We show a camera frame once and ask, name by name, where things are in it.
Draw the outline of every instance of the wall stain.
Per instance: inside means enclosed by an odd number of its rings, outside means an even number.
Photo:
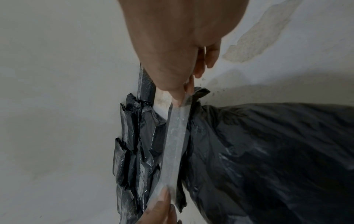
[[[290,16],[302,1],[287,0],[269,7],[259,22],[243,34],[236,45],[229,47],[223,59],[234,63],[246,62],[262,54],[278,40],[281,31],[290,22]]]

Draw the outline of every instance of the finger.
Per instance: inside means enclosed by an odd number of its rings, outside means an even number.
[[[221,39],[215,44],[206,47],[205,64],[208,68],[214,67],[216,61],[218,60],[220,54],[220,46]]]
[[[184,90],[186,93],[188,93],[191,96],[194,94],[194,76],[193,75],[191,75],[189,77],[188,83],[186,83],[184,85]]]
[[[184,86],[179,86],[177,89],[169,91],[169,93],[172,96],[172,104],[176,107],[180,107],[185,96]]]
[[[138,224],[155,224],[155,223],[163,223],[169,214],[171,203],[171,195],[167,187],[164,187],[161,190],[161,193],[158,197],[158,201],[154,208],[148,212],[143,213]]]
[[[176,223],[177,223],[176,208],[174,207],[173,204],[171,204],[170,205],[169,216],[167,218],[166,224],[176,224]]]
[[[193,70],[193,75],[199,79],[205,71],[205,50],[204,47],[198,50],[197,61]]]

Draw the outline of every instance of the folded black plastic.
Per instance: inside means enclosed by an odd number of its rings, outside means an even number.
[[[198,88],[194,94],[178,182],[179,209],[185,206],[184,182],[208,223],[352,223],[353,107],[201,106],[197,100],[208,92]],[[117,194],[127,195],[124,203],[118,200],[121,220],[136,221],[157,182],[166,121],[144,102],[129,97],[128,104],[135,105],[130,111],[139,117],[128,127],[137,140],[116,140],[114,174],[117,189],[124,189]],[[136,178],[135,186],[128,184],[131,163],[136,164],[135,176],[130,176]]]

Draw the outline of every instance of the white wall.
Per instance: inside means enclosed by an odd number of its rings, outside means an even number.
[[[212,91],[204,103],[354,105],[353,1],[269,9],[281,2],[250,1],[196,82]],[[114,138],[138,72],[115,0],[0,1],[0,223],[118,223]],[[184,223],[200,223],[194,212]]]

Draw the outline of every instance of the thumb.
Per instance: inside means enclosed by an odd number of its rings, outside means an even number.
[[[151,211],[145,212],[138,223],[140,224],[160,224],[163,223],[169,214],[171,195],[167,187],[161,190],[158,201]]]

